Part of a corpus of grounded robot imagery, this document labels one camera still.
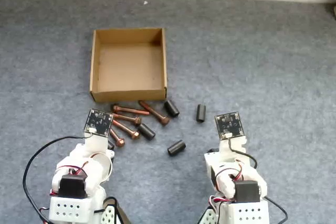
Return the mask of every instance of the black cylinder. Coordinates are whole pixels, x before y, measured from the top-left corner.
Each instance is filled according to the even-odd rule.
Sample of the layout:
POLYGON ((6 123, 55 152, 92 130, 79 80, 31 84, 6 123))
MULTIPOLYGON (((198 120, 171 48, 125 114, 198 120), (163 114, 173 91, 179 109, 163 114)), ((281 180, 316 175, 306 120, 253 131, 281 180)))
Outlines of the black cylinder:
POLYGON ((109 150, 114 150, 114 144, 108 140, 108 147, 107 147, 109 150))
POLYGON ((180 113, 175 104, 171 100, 167 100, 164 103, 164 108, 167 110, 167 113, 173 118, 177 117, 178 114, 180 113))
POLYGON ((196 121, 203 123, 205 121, 205 105, 199 104, 197 106, 196 121))
POLYGON ((177 141, 175 144, 170 146, 167 151, 170 156, 174 156, 177 153, 183 151, 186 148, 185 143, 182 140, 177 141))
POLYGON ((138 127, 140 133, 146 137, 148 140, 152 140, 155 137, 155 132, 148 128, 144 123, 140 124, 138 127))

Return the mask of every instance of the black cable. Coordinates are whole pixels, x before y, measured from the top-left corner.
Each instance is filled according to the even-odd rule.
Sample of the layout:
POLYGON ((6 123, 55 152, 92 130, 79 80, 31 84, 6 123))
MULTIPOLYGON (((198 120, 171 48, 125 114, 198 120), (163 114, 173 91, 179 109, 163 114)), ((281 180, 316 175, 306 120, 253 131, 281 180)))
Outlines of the black cable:
POLYGON ((33 160, 35 159, 35 157, 42 152, 45 148, 47 148, 49 145, 54 144, 58 141, 64 140, 64 139, 83 139, 83 138, 89 138, 91 136, 88 137, 83 137, 83 136, 65 136, 65 137, 61 137, 61 138, 57 138, 55 140, 50 141, 49 143, 45 144, 44 146, 42 146, 28 161, 27 166, 25 168, 25 172, 23 174, 23 179, 22 179, 22 185, 23 185, 23 190, 29 200, 29 202, 31 203, 31 205, 33 206, 34 210, 38 213, 40 219, 48 224, 53 224, 48 218, 46 218, 39 210, 38 206, 36 205, 36 203, 34 202, 32 196, 30 195, 30 193, 28 192, 27 189, 27 185, 26 185, 26 180, 27 180, 27 174, 28 174, 28 170, 30 165, 32 164, 33 160))
POLYGON ((243 156, 246 156, 246 157, 249 157, 250 159, 252 159, 252 160, 254 161, 254 166, 253 166, 253 168, 254 168, 254 169, 257 169, 257 167, 258 167, 258 162, 257 162, 257 160, 256 160, 253 156, 251 156, 250 154, 247 154, 247 153, 240 152, 240 151, 238 151, 238 150, 232 149, 232 147, 231 147, 231 138, 229 138, 229 148, 230 148, 230 150, 231 150, 232 152, 238 153, 238 154, 240 154, 240 155, 243 155, 243 156))
POLYGON ((273 205, 275 205, 277 208, 279 208, 284 214, 285 217, 282 221, 280 221, 278 224, 283 224, 288 220, 288 213, 286 212, 286 210, 280 206, 278 203, 276 203, 275 201, 273 201, 272 199, 268 198, 267 196, 264 197, 264 199, 268 200, 269 202, 271 202, 273 205))
POLYGON ((105 208, 104 209, 95 210, 93 213, 97 214, 97 213, 100 213, 100 212, 105 212, 105 208))
POLYGON ((224 203, 223 201, 222 201, 221 203, 219 203, 217 224, 219 224, 219 218, 220 218, 220 216, 221 216, 221 213, 220 213, 220 207, 221 207, 221 205, 222 205, 223 203, 224 203))

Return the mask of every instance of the red wire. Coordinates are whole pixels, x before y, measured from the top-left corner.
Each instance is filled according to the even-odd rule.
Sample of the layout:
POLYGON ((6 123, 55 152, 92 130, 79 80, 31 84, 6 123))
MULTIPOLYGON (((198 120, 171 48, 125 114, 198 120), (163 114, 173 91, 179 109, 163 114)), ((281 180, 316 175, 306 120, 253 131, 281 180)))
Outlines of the red wire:
POLYGON ((242 167, 240 164, 238 164, 238 165, 239 165, 239 167, 240 167, 240 171, 239 171, 239 173, 237 174, 237 176, 233 179, 233 181, 237 181, 237 180, 240 178, 241 173, 242 173, 242 171, 243 171, 243 167, 242 167))
POLYGON ((81 171, 83 171, 85 173, 86 176, 88 176, 87 173, 81 167, 79 167, 79 166, 76 166, 76 165, 62 165, 62 166, 58 167, 57 169, 62 168, 62 167, 75 168, 75 169, 77 169, 76 172, 78 172, 79 170, 81 170, 81 171))

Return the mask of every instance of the screw head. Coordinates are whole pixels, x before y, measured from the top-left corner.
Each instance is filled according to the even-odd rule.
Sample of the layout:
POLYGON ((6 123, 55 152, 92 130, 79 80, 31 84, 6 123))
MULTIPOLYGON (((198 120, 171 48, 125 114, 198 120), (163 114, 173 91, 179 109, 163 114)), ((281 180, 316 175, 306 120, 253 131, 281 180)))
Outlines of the screw head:
POLYGON ((161 120, 161 124, 163 126, 166 126, 168 123, 170 122, 170 118, 165 116, 162 120, 161 120))
POLYGON ((141 124, 141 118, 137 116, 134 120, 134 124, 135 125, 140 125, 141 124))
POLYGON ((132 139, 138 139, 140 136, 139 132, 135 131, 133 134, 132 134, 132 139))
POLYGON ((118 141, 116 141, 117 147, 123 147, 125 145, 125 140, 123 138, 120 138, 118 141))

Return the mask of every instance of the wire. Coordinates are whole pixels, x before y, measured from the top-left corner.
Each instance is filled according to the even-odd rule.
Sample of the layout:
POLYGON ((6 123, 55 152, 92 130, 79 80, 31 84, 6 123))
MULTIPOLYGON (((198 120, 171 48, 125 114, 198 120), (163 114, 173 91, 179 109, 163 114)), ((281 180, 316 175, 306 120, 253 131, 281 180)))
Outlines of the wire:
POLYGON ((32 196, 30 195, 28 188, 27 188, 27 175, 28 175, 28 171, 30 168, 30 165, 32 164, 33 160, 35 159, 35 157, 41 153, 45 148, 47 148, 49 145, 54 144, 58 141, 64 140, 64 139, 84 139, 84 138, 89 138, 92 137, 92 135, 87 136, 87 137, 83 137, 83 136, 65 136, 65 137, 61 137, 61 138, 57 138, 55 140, 50 141, 49 143, 45 144, 44 146, 42 146, 28 161, 26 168, 25 168, 25 172, 23 174, 23 179, 22 179, 22 186, 23 186, 23 190, 29 200, 29 202, 31 203, 31 205, 33 206, 34 210, 38 213, 40 219, 47 223, 47 224, 53 224, 48 218, 46 218, 40 211, 38 206, 36 205, 36 203, 34 202, 32 196))
POLYGON ((215 196, 210 195, 208 202, 209 202, 209 205, 212 207, 213 211, 215 212, 215 214, 217 215, 217 210, 216 210, 214 204, 212 203, 212 198, 215 198, 215 196))
POLYGON ((85 174, 85 176, 88 176, 88 174, 82 169, 83 166, 79 167, 79 166, 76 166, 76 165, 62 165, 62 166, 60 166, 56 169, 55 173, 57 173, 60 169, 65 168, 65 167, 77 169, 77 171, 74 173, 74 175, 77 175, 78 172, 82 171, 85 174))
POLYGON ((258 167, 258 162, 257 162, 257 160, 256 160, 253 156, 251 156, 250 154, 247 154, 247 153, 240 152, 240 151, 238 151, 238 150, 232 149, 232 147, 231 147, 231 138, 229 138, 229 148, 230 148, 230 150, 231 150, 232 152, 238 153, 238 154, 240 154, 240 155, 243 155, 243 156, 246 156, 246 157, 249 157, 250 159, 252 159, 252 160, 254 161, 254 169, 257 169, 257 167, 258 167))
POLYGON ((80 171, 83 171, 84 173, 86 173, 86 172, 83 170, 83 167, 84 167, 88 162, 89 162, 89 161, 86 161, 86 162, 82 165, 82 167, 79 168, 79 169, 75 172, 75 174, 77 175, 80 171))
POLYGON ((226 199, 226 198, 222 198, 222 197, 215 197, 213 198, 214 203, 218 203, 218 202, 231 202, 231 199, 226 199))
POLYGON ((221 207, 221 205, 222 205, 223 203, 224 203, 224 202, 219 203, 217 224, 219 224, 219 218, 220 218, 220 216, 221 216, 221 213, 220 213, 220 207, 221 207))
POLYGON ((49 210, 49 207, 40 207, 38 210, 42 212, 42 210, 49 210))
POLYGON ((286 210, 282 206, 280 206, 278 203, 276 203, 275 201, 270 199, 269 197, 265 196, 264 199, 271 202, 273 205, 275 205, 277 208, 279 208, 285 214, 285 217, 283 218, 283 220, 280 221, 278 224, 285 223, 288 220, 288 213, 286 212, 286 210))
POLYGON ((237 169, 235 169, 235 168, 224 168, 223 170, 220 170, 217 174, 216 174, 216 176, 215 176, 215 181, 216 181, 216 183, 215 183, 215 187, 216 187, 216 190, 218 191, 218 192, 220 192, 220 193, 222 193, 221 191, 219 191, 219 189, 218 189, 218 183, 217 183, 217 177, 219 176, 219 174, 221 174, 222 172, 224 172, 225 170, 236 170, 237 172, 238 172, 238 174, 236 175, 236 177, 235 178, 237 178, 238 177, 238 175, 239 175, 239 173, 240 173, 240 171, 239 170, 237 170, 237 169))

